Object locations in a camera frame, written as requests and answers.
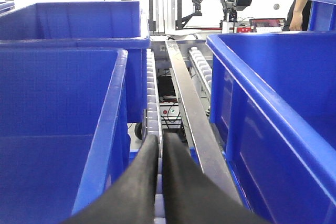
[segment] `wheel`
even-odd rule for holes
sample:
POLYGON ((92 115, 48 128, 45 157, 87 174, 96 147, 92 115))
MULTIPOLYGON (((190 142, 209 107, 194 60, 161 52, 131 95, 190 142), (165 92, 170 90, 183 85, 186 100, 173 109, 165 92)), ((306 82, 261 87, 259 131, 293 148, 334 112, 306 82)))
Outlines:
POLYGON ((142 140, 142 123, 136 123, 134 127, 135 136, 142 140))

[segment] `blue plastic bin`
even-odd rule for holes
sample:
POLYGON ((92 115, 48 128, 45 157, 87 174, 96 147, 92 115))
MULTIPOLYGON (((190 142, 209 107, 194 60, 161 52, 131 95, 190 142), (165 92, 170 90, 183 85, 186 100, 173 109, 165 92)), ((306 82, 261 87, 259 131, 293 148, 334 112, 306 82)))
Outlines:
POLYGON ((0 222, 59 223, 128 165, 115 49, 0 49, 0 222))
POLYGON ((309 30, 336 30, 336 0, 311 0, 312 7, 309 20, 309 30))
POLYGON ((336 223, 336 33, 211 35, 211 122, 250 208, 336 223))
POLYGON ((128 51, 128 122, 142 122, 150 38, 139 2, 37 3, 0 15, 0 48, 67 46, 128 51))
POLYGON ((7 12, 11 9, 14 9, 15 4, 13 1, 0 2, 0 13, 7 12))

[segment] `black shirt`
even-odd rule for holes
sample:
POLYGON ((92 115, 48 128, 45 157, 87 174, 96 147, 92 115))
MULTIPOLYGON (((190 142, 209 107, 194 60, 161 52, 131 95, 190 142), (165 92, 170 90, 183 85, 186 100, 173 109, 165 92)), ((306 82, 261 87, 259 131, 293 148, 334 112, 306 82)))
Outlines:
MULTIPOLYGON (((283 27, 283 31, 289 31, 289 25, 293 18, 293 11, 295 6, 295 1, 293 1, 292 6, 289 8, 288 15, 287 15, 287 21, 285 22, 285 26, 283 27)), ((302 11, 302 30, 307 31, 308 29, 308 23, 309 23, 309 16, 310 16, 310 8, 311 8, 311 1, 308 1, 306 3, 306 6, 304 7, 302 11)))

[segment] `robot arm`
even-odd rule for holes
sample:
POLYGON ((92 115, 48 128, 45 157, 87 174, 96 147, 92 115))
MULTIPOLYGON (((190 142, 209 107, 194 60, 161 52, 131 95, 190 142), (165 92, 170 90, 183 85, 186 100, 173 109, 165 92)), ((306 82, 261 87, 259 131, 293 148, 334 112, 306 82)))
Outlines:
MULTIPOLYGON (((182 18, 182 28, 189 22, 194 16, 202 16, 201 2, 203 0, 192 0, 194 5, 194 12, 186 17, 182 18)), ((223 6, 224 21, 236 22, 237 11, 244 10, 247 6, 251 5, 252 0, 220 0, 223 6)))
POLYGON ((194 16, 202 16, 201 13, 201 2, 203 0, 192 0, 193 4, 194 4, 194 12, 191 13, 188 16, 185 16, 182 18, 182 28, 185 27, 185 25, 189 22, 189 20, 194 17, 194 16))

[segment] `person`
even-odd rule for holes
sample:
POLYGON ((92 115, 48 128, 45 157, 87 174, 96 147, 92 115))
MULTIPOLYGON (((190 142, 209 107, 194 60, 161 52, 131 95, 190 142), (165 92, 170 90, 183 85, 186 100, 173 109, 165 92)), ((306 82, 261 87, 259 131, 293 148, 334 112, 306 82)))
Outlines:
POLYGON ((283 31, 301 31, 308 29, 311 1, 294 0, 289 9, 283 31))

